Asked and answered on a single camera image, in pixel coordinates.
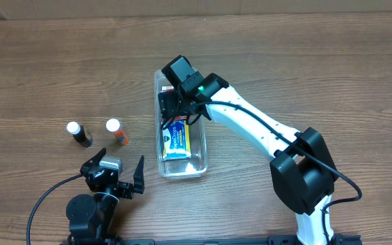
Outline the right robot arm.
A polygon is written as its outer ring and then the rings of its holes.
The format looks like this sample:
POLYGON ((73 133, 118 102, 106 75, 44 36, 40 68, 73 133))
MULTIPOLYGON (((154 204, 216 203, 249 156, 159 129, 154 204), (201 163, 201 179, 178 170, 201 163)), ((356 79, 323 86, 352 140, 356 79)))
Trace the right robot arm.
POLYGON ((329 206, 339 178, 322 135, 298 131, 243 99, 226 80, 202 75, 185 56, 154 73, 157 160, 168 178, 199 176, 207 169, 204 120, 240 135, 268 161, 274 190, 295 213, 297 233, 272 235, 268 244, 345 244, 330 225, 329 206))

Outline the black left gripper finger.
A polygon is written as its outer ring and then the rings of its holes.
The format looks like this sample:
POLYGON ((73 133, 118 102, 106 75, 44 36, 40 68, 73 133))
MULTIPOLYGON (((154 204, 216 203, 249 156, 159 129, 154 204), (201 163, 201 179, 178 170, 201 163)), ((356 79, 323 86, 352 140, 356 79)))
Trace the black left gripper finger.
POLYGON ((144 155, 139 159, 139 163, 134 171, 133 175, 134 193, 144 193, 144 155))
POLYGON ((92 167, 99 165, 100 160, 102 160, 106 152, 107 152, 106 148, 102 148, 95 156, 93 156, 91 159, 83 163, 80 168, 80 173, 83 176, 87 176, 87 174, 89 173, 92 167))

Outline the black bottle white cap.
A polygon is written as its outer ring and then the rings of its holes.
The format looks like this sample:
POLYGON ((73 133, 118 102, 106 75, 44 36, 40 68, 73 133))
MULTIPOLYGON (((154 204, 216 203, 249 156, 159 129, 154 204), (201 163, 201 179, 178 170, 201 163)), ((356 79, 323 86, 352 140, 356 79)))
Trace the black bottle white cap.
POLYGON ((77 141, 77 143, 83 147, 88 148, 93 144, 93 138, 90 132, 77 122, 69 122, 66 126, 66 129, 70 134, 72 134, 75 141, 77 141))

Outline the red medicine box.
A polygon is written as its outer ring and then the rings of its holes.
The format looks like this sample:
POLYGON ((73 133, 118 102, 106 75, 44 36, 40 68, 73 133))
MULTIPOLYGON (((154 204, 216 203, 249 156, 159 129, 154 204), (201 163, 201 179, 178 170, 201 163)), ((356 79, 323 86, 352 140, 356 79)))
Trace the red medicine box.
POLYGON ((161 116, 168 119, 172 116, 178 107, 178 95, 173 86, 162 86, 158 95, 161 116))

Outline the blue yellow Vicks VapoDrops box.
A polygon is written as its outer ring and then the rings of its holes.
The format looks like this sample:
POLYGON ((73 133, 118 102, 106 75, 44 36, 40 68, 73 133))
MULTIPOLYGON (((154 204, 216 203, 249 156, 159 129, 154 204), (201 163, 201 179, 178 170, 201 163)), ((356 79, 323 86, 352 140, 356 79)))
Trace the blue yellow Vicks VapoDrops box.
POLYGON ((163 130, 162 157, 165 161, 191 158, 189 126, 185 120, 174 121, 163 130))

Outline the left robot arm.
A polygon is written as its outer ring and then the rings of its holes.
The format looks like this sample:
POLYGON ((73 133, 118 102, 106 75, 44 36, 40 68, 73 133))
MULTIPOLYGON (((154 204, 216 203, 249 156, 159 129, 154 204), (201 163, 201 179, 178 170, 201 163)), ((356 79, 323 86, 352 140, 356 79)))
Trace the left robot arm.
POLYGON ((124 243, 119 235, 110 233, 110 227, 120 200, 144 192, 144 156, 139 159, 132 183, 119 180, 122 171, 122 160, 108 156, 105 148, 81 166, 80 174, 93 194, 77 195, 67 204, 68 244, 124 243))

